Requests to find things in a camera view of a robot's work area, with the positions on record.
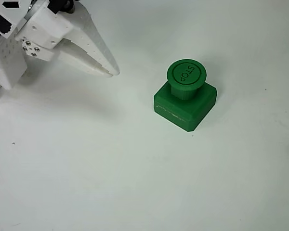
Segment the green stop button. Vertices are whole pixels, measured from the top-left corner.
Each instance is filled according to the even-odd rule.
[[[167,72],[171,93],[181,100],[194,97],[198,88],[206,81],[207,72],[204,66],[192,59],[183,59],[173,63]]]

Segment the white background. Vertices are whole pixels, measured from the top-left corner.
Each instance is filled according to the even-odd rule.
[[[4,92],[0,231],[289,231],[289,0],[82,3],[121,75],[35,60]],[[153,110],[182,58],[219,93],[192,133]]]

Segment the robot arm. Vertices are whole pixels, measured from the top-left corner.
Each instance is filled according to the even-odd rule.
[[[26,71],[24,55],[58,58],[92,75],[119,74],[90,14],[74,0],[0,0],[0,85],[5,89]]]

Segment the green square base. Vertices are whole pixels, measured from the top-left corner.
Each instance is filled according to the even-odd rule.
[[[215,105],[216,98],[216,88],[204,83],[194,98],[180,100],[171,94],[171,86],[166,82],[154,96],[154,111],[185,131],[194,131]]]

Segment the green plastic block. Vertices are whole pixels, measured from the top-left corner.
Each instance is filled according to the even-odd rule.
[[[194,131],[215,105],[217,90],[205,83],[204,66],[191,59],[173,63],[168,81],[154,96],[154,110],[186,131]]]

